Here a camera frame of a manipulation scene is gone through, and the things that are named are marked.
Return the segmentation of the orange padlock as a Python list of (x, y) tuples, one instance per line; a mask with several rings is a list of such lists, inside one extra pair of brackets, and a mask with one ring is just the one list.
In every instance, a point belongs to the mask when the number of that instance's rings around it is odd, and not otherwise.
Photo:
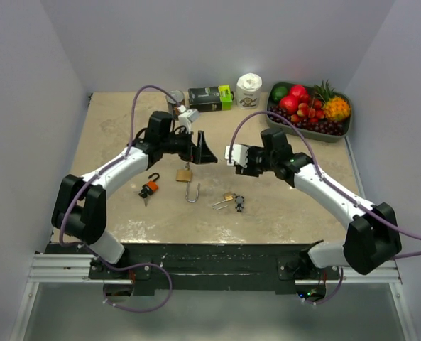
[(148, 181), (141, 187), (138, 196), (143, 200), (144, 206), (148, 205), (149, 197), (158, 190), (157, 181), (160, 178), (159, 173), (152, 173), (148, 176)]

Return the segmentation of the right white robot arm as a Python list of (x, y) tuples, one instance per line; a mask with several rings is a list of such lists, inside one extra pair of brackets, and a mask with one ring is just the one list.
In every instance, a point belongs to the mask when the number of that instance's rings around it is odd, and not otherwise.
[(342, 242), (318, 241), (303, 249), (285, 268), (295, 276), (317, 278), (329, 266), (349, 266), (367, 275), (402, 249), (394, 209), (375, 205), (328, 176), (312, 157), (295, 153), (281, 129), (261, 132), (262, 146), (228, 145), (225, 159), (236, 173), (258, 177), (272, 172), (290, 187), (309, 195), (346, 229)]

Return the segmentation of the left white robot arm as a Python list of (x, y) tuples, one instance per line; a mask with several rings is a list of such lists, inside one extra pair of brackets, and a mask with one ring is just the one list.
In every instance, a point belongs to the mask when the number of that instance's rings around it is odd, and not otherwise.
[(113, 278), (123, 278), (130, 261), (123, 257), (124, 246), (106, 230), (106, 202), (122, 185), (157, 163), (165, 154), (176, 154), (194, 164), (216, 163), (204, 132), (198, 131), (192, 142), (192, 123), (199, 118), (196, 109), (179, 108), (179, 131), (168, 112), (154, 111), (146, 128), (132, 134), (127, 147), (108, 163), (82, 176), (67, 175), (62, 179), (52, 213), (52, 225), (79, 239), (105, 263)]

